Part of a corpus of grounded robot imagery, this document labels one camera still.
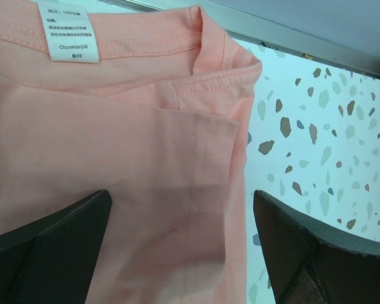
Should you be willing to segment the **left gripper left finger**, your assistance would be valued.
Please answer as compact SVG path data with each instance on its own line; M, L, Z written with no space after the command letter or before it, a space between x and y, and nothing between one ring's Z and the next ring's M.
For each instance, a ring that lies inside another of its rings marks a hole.
M0 235L0 303L85 303L110 211L101 190Z

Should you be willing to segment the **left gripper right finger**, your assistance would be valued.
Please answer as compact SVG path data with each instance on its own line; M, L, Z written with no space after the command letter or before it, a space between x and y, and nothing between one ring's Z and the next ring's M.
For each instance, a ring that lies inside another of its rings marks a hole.
M255 191L253 212L276 303L380 303L380 242Z

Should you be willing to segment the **salmon pink t shirt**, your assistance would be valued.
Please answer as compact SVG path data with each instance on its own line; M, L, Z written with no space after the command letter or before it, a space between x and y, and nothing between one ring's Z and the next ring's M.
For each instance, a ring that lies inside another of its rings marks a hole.
M260 60L200 6L89 19L99 63L57 62L0 1L0 234L105 189L88 303L244 303Z

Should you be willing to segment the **white garment care label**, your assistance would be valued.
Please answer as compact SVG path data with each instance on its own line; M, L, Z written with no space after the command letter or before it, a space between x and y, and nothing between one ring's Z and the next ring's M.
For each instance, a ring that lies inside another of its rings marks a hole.
M92 23L83 6L37 3L52 61L99 63Z

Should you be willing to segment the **aluminium frame rail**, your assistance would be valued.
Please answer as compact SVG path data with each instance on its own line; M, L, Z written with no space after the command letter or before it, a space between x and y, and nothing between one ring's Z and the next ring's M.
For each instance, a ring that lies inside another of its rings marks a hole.
M151 12L200 5L230 35L295 56L380 79L380 59L336 42L280 25L215 1L108 1L137 12Z

